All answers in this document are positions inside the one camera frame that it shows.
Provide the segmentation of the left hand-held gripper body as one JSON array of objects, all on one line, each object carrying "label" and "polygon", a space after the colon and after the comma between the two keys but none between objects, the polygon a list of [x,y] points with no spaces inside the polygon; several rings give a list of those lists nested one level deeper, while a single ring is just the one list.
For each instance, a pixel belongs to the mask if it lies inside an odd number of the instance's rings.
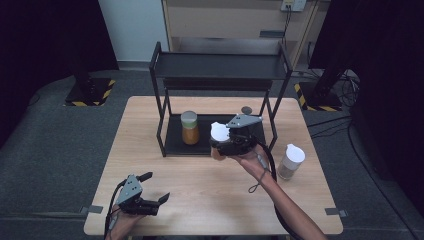
[{"label": "left hand-held gripper body", "polygon": [[127,214],[156,216],[160,203],[158,201],[144,200],[141,197],[143,192],[141,183],[136,179],[136,175],[129,175],[119,193],[116,204]]}]

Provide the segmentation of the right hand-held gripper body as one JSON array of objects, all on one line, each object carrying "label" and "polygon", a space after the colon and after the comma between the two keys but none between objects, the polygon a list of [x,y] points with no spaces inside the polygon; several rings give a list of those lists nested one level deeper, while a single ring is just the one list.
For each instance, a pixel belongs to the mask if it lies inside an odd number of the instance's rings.
[{"label": "right hand-held gripper body", "polygon": [[226,127],[229,129],[229,139],[218,144],[221,156],[244,155],[250,152],[259,142],[253,128],[262,122],[261,116],[238,114]]}]

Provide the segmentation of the brown seasoning jar white flip-lid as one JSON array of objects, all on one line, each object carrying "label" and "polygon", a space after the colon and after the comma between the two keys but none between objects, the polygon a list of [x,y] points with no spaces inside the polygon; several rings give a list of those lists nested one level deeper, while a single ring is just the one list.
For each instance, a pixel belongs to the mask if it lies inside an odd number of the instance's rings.
[{"label": "brown seasoning jar white flip-lid", "polygon": [[216,148],[217,143],[225,142],[229,139],[229,129],[225,124],[214,122],[211,124],[211,156],[215,160],[224,160],[225,156],[221,156]]}]

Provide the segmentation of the orange seasoning jar green-banded lid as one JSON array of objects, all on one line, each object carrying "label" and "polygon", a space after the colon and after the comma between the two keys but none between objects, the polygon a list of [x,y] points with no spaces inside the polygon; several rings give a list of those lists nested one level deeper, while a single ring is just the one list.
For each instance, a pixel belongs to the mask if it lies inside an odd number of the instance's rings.
[{"label": "orange seasoning jar green-banded lid", "polygon": [[185,111],[181,114],[182,140],[187,145],[195,145],[199,142],[199,129],[197,114],[193,111]]}]

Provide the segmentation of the black two-tier metal rack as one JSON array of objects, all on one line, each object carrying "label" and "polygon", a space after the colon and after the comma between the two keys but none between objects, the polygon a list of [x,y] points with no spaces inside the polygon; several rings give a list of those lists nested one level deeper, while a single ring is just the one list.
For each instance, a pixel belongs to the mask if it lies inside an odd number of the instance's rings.
[{"label": "black two-tier metal rack", "polygon": [[215,121],[230,120],[229,114],[204,113],[198,116],[200,141],[188,146],[183,143],[180,115],[171,109],[169,94],[164,90],[261,92],[263,101],[259,112],[267,113],[274,146],[278,138],[275,117],[282,101],[292,64],[282,45],[274,53],[189,53],[166,52],[157,43],[149,64],[161,122],[167,122],[167,131],[159,125],[156,133],[161,153],[166,156],[196,156],[210,153],[208,132]]}]

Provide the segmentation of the person's right hand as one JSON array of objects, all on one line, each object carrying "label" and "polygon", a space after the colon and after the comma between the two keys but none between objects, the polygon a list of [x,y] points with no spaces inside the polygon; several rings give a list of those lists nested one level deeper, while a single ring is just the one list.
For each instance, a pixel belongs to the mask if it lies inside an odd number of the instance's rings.
[{"label": "person's right hand", "polygon": [[259,183],[272,180],[268,156],[262,146],[257,145],[252,151],[232,156]]}]

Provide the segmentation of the person's left hand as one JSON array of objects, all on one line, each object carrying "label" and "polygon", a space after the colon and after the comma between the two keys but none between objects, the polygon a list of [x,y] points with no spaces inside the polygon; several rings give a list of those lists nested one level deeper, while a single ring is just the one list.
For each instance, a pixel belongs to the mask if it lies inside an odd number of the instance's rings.
[{"label": "person's left hand", "polygon": [[124,240],[144,215],[131,215],[124,213],[118,205],[112,209],[112,220],[107,227],[104,240]]}]

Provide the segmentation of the grey tape strip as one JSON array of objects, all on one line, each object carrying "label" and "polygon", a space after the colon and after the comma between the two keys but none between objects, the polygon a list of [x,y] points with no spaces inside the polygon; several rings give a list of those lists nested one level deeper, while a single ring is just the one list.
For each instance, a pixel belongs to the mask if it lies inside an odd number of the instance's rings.
[{"label": "grey tape strip", "polygon": [[88,213],[96,213],[96,214],[101,214],[103,210],[102,206],[96,206],[96,205],[90,205],[88,207],[81,207],[80,208],[80,213],[81,214],[88,214]]},{"label": "grey tape strip", "polygon": [[348,216],[348,212],[346,210],[340,210],[338,208],[325,208],[325,213],[329,216],[337,215],[341,218]]}]

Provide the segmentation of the grey seasoning jar white flip-lid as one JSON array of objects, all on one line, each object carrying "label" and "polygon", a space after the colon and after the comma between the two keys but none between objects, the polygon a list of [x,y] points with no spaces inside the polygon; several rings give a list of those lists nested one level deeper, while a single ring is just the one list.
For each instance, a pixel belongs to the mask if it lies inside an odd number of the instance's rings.
[{"label": "grey seasoning jar white flip-lid", "polygon": [[290,180],[305,158],[306,154],[301,148],[294,144],[288,144],[278,166],[277,174],[284,180]]}]

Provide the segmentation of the black stand with striped base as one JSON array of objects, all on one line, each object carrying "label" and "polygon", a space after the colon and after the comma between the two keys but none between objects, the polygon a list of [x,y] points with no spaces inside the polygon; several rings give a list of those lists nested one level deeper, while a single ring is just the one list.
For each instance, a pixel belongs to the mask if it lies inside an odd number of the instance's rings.
[{"label": "black stand with striped base", "polygon": [[114,81],[110,78],[93,78],[89,75],[75,50],[67,53],[68,67],[75,83],[65,98],[68,106],[101,106],[106,102]]},{"label": "black stand with striped base", "polygon": [[331,86],[321,87],[320,75],[306,64],[295,67],[293,74],[302,78],[294,85],[303,110],[335,112],[342,110],[342,103]]}]

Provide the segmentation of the grey cabinet label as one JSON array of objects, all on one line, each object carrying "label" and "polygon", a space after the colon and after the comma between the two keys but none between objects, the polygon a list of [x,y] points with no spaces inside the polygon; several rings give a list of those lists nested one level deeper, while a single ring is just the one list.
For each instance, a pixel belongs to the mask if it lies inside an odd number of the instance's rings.
[{"label": "grey cabinet label", "polygon": [[259,37],[261,38],[283,38],[285,36],[284,31],[274,31],[274,30],[261,30]]}]

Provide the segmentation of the light wooden cabinet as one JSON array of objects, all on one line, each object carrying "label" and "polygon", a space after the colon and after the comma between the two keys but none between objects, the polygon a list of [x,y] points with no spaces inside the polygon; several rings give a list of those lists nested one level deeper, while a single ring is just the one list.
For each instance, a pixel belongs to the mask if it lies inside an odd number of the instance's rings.
[{"label": "light wooden cabinet", "polygon": [[[283,12],[282,0],[162,0],[169,49],[176,52],[274,53],[282,45],[292,64],[306,61],[328,3],[307,0],[302,12]],[[261,38],[261,30],[284,31]]]}]

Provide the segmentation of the black curtain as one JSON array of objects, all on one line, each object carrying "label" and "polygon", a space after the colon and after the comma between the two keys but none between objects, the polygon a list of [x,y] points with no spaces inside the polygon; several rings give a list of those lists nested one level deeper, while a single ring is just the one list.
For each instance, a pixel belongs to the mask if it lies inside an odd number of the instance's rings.
[{"label": "black curtain", "polygon": [[117,68],[99,0],[0,0],[0,148],[39,88]]},{"label": "black curtain", "polygon": [[424,215],[424,0],[331,0],[310,63],[323,99],[346,71],[360,80],[354,121],[379,175]]}]

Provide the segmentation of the white wall power outlet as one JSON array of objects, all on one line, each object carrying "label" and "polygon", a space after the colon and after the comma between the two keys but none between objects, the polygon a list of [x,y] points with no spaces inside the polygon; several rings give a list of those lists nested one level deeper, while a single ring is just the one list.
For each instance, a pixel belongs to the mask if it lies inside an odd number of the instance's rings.
[{"label": "white wall power outlet", "polygon": [[281,10],[283,12],[302,12],[307,0],[282,0]]}]

